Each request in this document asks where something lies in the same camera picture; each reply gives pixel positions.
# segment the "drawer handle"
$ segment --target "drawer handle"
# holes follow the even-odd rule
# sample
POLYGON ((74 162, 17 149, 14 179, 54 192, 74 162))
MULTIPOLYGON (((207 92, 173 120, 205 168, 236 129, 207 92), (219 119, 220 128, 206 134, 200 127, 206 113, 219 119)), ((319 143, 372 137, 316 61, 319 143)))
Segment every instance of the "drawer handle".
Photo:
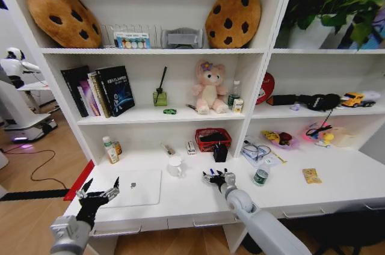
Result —
POLYGON ((92 237, 107 237, 107 236, 120 236, 120 235, 133 235, 138 234, 142 229, 142 225, 139 226, 136 230, 120 231, 120 232, 110 232, 110 233, 100 233, 96 234, 97 230, 92 232, 92 237))
POLYGON ((239 220, 237 218, 234 218, 233 221, 231 222, 219 222, 219 223, 209 223, 209 224, 197 224, 194 221, 192 221, 192 224, 194 225, 195 228, 202 228, 202 227, 212 227, 212 226, 218 226, 218 225, 227 225, 227 224, 234 224, 234 223, 238 223, 239 220))
POLYGON ((303 218, 303 217, 312 217, 312 216, 319 216, 319 215, 325 215, 326 212, 323 210, 323 208, 319 208, 319 210, 321 212, 318 212, 318 213, 308 213, 308 214, 302 214, 302 215, 294 215, 294 216, 289 216, 288 214, 286 214, 285 212, 282 212, 283 213, 283 216, 285 216, 287 219, 291 219, 291 218, 303 218))
POLYGON ((373 207, 369 207, 366 203, 364 203, 364 206, 371 211, 385 210, 385 207, 373 208, 373 207))

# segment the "wooden floor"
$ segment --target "wooden floor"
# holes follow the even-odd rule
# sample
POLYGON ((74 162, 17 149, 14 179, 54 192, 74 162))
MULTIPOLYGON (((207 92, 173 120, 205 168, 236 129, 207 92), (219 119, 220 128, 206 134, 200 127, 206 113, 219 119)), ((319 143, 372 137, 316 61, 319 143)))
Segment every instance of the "wooden floor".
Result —
MULTIPOLYGON (((36 152, 44 149, 56 151, 56 157, 36 172, 36 178, 54 177, 68 188, 76 180, 87 161, 60 111, 53 114, 59 127, 42 140, 13 152, 36 152)), ((8 142, 0 132, 0 147, 8 150, 15 145, 8 142)), ((0 185, 11 192, 60 189, 54 181, 32 182, 31 172, 51 154, 7 155, 10 163, 0 170, 0 185)), ((49 226, 63 214, 69 202, 62 198, 0 202, 0 254, 43 255, 49 254, 52 235, 49 226)), ((311 252, 319 247, 308 234, 294 231, 311 252)), ((349 248, 343 248, 351 254, 349 248)), ((174 229, 143 232, 138 235, 121 236, 115 255, 226 255, 229 254, 221 227, 205 229, 174 229)), ((249 254, 243 247, 238 255, 249 254)), ((326 255, 336 254, 328 251, 326 255)), ((362 249, 361 255, 385 254, 385 242, 362 249)))

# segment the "desk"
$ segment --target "desk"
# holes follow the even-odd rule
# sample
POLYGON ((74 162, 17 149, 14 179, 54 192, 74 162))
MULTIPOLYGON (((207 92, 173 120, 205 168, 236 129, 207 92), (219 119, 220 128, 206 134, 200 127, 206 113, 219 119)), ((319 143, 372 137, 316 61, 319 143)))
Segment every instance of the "desk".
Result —
MULTIPOLYGON (((215 185, 202 181, 202 171, 210 168, 222 170, 226 167, 234 172, 238 188, 248 192, 258 206, 277 218, 323 215, 352 204, 385 206, 385 165, 356 150, 334 146, 326 149, 305 141, 301 142, 298 150, 272 147, 288 162, 272 167, 266 185, 258 187, 251 181, 254 168, 242 156, 229 156, 225 163, 215 163, 211 153, 184 156, 186 178, 178 179, 169 176, 166 171, 168 157, 155 156, 159 155, 157 147, 147 146, 145 149, 139 145, 127 146, 119 163, 111 165, 105 158, 94 167, 89 179, 97 180, 104 172, 114 170, 143 170, 150 167, 160 168, 163 173, 159 204, 99 209, 92 234, 100 238, 91 239, 91 246, 95 241, 103 240, 103 235, 217 224, 224 225, 230 251, 235 252, 247 231, 243 224, 231 224, 235 218, 222 194, 215 185), (312 151, 311 158, 307 156, 309 150, 312 151), (322 184, 307 184, 302 174, 303 168, 316 168, 322 184)), ((183 147, 176 150, 181 154, 185 152, 183 147)), ((79 202, 75 199, 65 215, 76 215, 79 208, 79 202)))
MULTIPOLYGON (((31 94, 31 91, 50 91, 51 89, 49 88, 48 84, 46 81, 38 81, 38 82, 32 82, 30 84, 25 84, 22 87, 17 89, 18 91, 24 91, 25 95, 31 102, 32 106, 35 108, 36 113, 40 113, 40 107, 38 103, 36 102, 34 96, 31 94)), ((53 111, 58 110, 59 107, 55 107, 50 113, 53 111)))

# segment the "white robot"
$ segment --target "white robot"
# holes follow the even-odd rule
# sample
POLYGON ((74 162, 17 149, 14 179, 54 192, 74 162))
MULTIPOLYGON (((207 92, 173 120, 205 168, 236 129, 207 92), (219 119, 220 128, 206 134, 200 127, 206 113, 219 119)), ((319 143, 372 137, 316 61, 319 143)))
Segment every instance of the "white robot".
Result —
MULTIPOLYGON (((267 255, 311 255, 309 249, 269 212, 259 208, 243 190, 235 186, 235 175, 217 171, 211 176, 203 173, 209 183, 215 183, 224 195, 232 212, 245 224, 249 235, 267 255)), ((106 192, 86 193, 92 179, 78 191, 82 206, 75 216, 58 217, 51 225, 55 236, 53 255, 81 255, 87 245, 88 234, 94 226, 95 216, 101 205, 107 204, 119 194, 119 178, 106 192)))
POLYGON ((16 90, 24 85, 23 73, 40 73, 38 66, 24 59, 20 49, 8 48, 7 57, 0 60, 0 116, 15 143, 38 140, 57 127, 50 114, 33 113, 16 90))

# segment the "black book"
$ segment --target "black book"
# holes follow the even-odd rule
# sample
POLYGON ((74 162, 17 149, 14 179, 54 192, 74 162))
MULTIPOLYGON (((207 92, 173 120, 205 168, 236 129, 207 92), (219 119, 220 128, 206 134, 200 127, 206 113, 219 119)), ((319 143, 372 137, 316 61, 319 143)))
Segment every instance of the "black book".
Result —
POLYGON ((103 95, 111 114, 117 117, 135 106, 128 75, 124 66, 96 69, 97 80, 103 89, 103 95))
POLYGON ((88 69, 88 66, 74 67, 67 70, 61 70, 61 74, 63 75, 63 78, 68 86, 68 89, 71 92, 73 100, 75 101, 76 106, 78 107, 78 110, 82 117, 88 116, 88 112, 80 96, 78 86, 80 86, 80 81, 88 79, 87 74, 89 72, 90 71, 88 69))

